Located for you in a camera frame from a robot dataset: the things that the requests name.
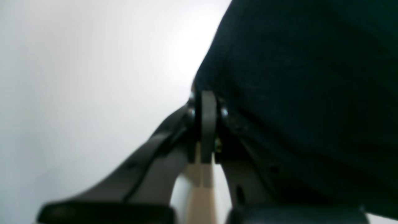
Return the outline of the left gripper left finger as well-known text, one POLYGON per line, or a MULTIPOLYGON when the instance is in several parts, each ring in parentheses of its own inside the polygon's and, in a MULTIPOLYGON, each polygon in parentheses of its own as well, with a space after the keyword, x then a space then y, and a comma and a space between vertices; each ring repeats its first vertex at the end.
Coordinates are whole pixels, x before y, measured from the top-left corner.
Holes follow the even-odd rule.
POLYGON ((169 205, 175 181, 189 164, 191 181, 211 187, 217 99, 191 93, 152 136, 109 176, 66 200, 47 203, 38 224, 173 224, 169 205))

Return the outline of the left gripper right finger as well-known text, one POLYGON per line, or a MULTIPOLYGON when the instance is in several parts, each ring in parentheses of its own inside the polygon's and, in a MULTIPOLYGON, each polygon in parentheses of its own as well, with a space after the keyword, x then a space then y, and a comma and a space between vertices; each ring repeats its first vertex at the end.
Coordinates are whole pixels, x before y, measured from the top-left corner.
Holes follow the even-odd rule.
POLYGON ((215 161, 228 184, 232 208, 227 224, 368 224, 359 206, 334 202, 293 177, 217 101, 215 161))

